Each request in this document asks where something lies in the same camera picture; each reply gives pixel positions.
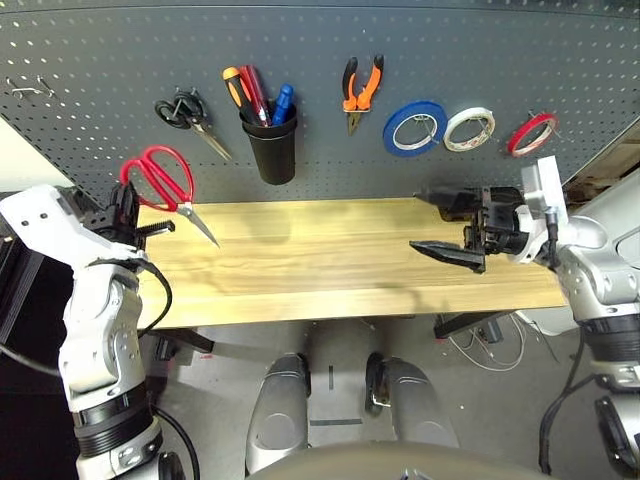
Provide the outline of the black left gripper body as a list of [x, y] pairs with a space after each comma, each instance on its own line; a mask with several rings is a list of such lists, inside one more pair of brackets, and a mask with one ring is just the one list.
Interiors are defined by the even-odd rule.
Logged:
[[122, 243], [130, 246], [144, 246], [145, 239], [136, 234], [136, 229], [121, 229], [114, 225], [114, 208], [111, 203], [105, 210], [87, 212], [81, 220], [82, 225], [99, 236], [115, 243]]

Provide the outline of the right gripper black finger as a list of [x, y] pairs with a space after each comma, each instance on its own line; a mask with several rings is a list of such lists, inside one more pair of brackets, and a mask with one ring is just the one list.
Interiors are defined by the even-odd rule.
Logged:
[[434, 187], [415, 192], [413, 196], [449, 213], [473, 213], [482, 206], [481, 196], [475, 189]]
[[485, 272], [485, 255], [482, 252], [464, 249], [456, 244], [440, 241], [410, 241], [409, 245], [418, 253], [434, 260], [462, 266], [474, 273]]

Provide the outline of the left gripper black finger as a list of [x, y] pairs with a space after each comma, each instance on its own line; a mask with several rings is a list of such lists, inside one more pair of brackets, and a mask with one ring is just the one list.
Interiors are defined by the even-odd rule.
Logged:
[[165, 220], [161, 222], [156, 222], [153, 224], [145, 225], [136, 229], [136, 234], [140, 237], [150, 237], [154, 235], [159, 235], [167, 232], [174, 232], [175, 224], [171, 220]]
[[139, 198], [132, 183], [119, 183], [112, 193], [114, 225], [128, 230], [137, 227]]

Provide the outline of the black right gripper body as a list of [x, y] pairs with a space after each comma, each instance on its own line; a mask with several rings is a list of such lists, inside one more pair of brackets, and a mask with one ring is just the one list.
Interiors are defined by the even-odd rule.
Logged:
[[514, 187], [482, 187], [475, 191], [471, 224], [464, 228], [466, 249], [490, 254], [519, 254], [526, 245], [516, 209], [524, 205]]

